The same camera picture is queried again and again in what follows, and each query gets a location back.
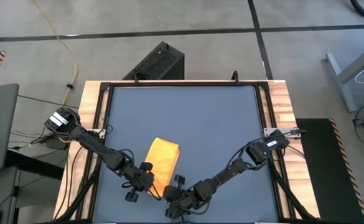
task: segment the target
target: desk leg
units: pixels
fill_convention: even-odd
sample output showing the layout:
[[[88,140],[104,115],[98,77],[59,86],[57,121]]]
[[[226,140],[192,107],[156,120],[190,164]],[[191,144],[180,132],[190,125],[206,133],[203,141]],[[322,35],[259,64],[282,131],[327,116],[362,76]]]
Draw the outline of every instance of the desk leg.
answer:
[[[356,111],[357,107],[347,86],[347,82],[353,79],[359,72],[364,70],[364,53],[342,71],[331,53],[327,53],[326,57],[331,67],[331,76],[340,90],[349,112]]]
[[[8,150],[6,153],[5,167],[12,166],[16,166],[20,170],[58,180],[62,179],[64,172],[64,169],[61,167]]]

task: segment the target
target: concrete floor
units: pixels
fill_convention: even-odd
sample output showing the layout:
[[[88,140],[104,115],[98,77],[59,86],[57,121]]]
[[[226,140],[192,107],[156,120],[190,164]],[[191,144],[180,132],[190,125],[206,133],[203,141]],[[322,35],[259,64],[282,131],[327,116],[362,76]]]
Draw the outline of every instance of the concrete floor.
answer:
[[[62,35],[254,27],[245,0],[38,3]],[[364,18],[347,0],[254,0],[254,4],[261,27],[364,25]],[[42,35],[52,35],[52,31],[31,0],[0,0],[0,37]],[[364,51],[364,29],[262,35],[273,77],[287,81],[296,117],[336,120],[364,200],[364,145],[354,133],[354,114],[347,112],[324,62],[325,54],[332,52],[342,68],[347,66]],[[66,40],[80,71],[68,104],[79,105],[86,80],[122,79],[160,41],[185,53],[186,79],[230,79],[234,70],[243,79],[266,78],[254,32]],[[22,95],[61,102],[65,84],[73,75],[72,61],[63,46],[55,40],[0,42],[1,50],[7,54],[0,68],[0,85],[18,83]],[[363,105],[364,86],[350,85],[358,106]],[[19,98],[13,129],[39,133],[56,109],[55,105]],[[13,136],[12,140],[24,138]],[[29,156],[51,151],[44,146],[22,149]],[[46,159],[58,163],[65,156],[65,152],[56,152]],[[34,178],[25,174],[22,183]],[[42,179],[23,189],[20,203],[45,203],[23,208],[19,223],[50,220],[59,185],[59,181]],[[34,192],[40,196],[31,196]]]

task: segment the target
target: blue table surface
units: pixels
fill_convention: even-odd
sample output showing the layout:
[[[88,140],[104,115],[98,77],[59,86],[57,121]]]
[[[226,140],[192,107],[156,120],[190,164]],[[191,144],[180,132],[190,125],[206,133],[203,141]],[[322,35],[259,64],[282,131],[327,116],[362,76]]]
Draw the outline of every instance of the blue table surface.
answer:
[[[262,136],[252,86],[115,88],[108,119],[114,131],[106,145],[132,150],[136,166],[156,137],[179,144],[174,174],[186,177],[186,188],[212,178],[241,146]],[[243,159],[252,162],[247,155]],[[164,200],[139,192],[136,203],[125,201],[125,181],[103,165],[95,223],[170,222]],[[276,222],[268,167],[231,179],[217,190],[207,213],[185,216],[185,221]]]

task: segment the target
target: yellow towel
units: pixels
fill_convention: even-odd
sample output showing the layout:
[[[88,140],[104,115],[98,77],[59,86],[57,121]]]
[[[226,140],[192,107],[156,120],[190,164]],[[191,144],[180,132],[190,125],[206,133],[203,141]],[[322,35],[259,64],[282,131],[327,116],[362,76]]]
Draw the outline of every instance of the yellow towel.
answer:
[[[151,172],[154,174],[154,186],[160,197],[164,194],[164,189],[170,183],[172,174],[179,158],[179,145],[155,138],[152,142],[146,162],[152,164]],[[150,188],[154,196],[157,196],[154,187]]]

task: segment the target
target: black box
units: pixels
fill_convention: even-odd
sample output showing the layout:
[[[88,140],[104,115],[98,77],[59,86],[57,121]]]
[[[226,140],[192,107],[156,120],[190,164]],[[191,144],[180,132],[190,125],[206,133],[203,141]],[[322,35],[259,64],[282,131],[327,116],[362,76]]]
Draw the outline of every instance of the black box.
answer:
[[[184,54],[161,42],[123,80],[184,80]]]

